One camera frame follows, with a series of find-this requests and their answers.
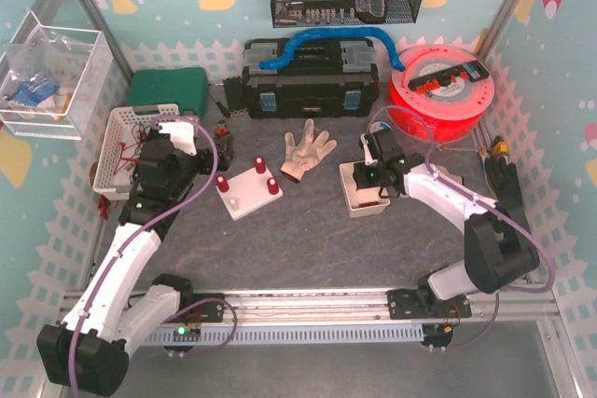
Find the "large red spring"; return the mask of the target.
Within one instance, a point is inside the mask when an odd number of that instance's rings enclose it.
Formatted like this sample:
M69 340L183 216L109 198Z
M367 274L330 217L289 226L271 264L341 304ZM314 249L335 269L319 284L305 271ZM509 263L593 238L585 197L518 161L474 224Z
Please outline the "large red spring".
M271 177L267 181L268 191L271 195L275 196L279 193L279 185L274 177Z
M227 193L229 191L229 182L226 176L218 175L215 182L220 193Z
M263 157L255 158L255 170L258 174L263 174L266 170L266 163Z

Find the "white peg board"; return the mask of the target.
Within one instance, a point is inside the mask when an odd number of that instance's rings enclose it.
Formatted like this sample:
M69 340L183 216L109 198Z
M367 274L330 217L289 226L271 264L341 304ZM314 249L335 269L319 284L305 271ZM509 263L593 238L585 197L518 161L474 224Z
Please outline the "white peg board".
M220 193L215 183L215 189L234 221L257 211L284 195L278 181L279 193L275 196L269 193L267 181L271 177L274 176L268 167L266 167L263 174L258 174L255 168L251 168L234 177L227 177L229 182L229 191L227 193Z

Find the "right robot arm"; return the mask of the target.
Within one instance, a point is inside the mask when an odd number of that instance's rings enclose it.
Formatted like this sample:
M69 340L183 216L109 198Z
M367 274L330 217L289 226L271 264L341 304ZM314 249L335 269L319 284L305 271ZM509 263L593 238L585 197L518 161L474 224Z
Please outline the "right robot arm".
M540 264L522 207L496 201L453 181L419 153L406 154L388 129L361 135L364 159L354 165L359 189L375 187L383 199L416 199L451 222L464 236L464 258L418 280L414 289L389 292L396 320L452 318L455 300L492 294Z

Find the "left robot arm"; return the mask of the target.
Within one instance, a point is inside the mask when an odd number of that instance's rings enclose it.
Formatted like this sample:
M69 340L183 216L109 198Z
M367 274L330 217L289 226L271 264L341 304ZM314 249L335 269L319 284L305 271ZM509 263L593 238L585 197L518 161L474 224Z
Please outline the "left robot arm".
M142 145L136 179L122 208L112 245L89 286L59 323L46 324L36 345L48 380L103 397L113 395L141 343L161 323L190 311L190 280L159 275L139 302L129 304L147 262L183 205L198 195L193 180L229 168L233 152L222 136L207 148L195 136L177 142L151 130Z

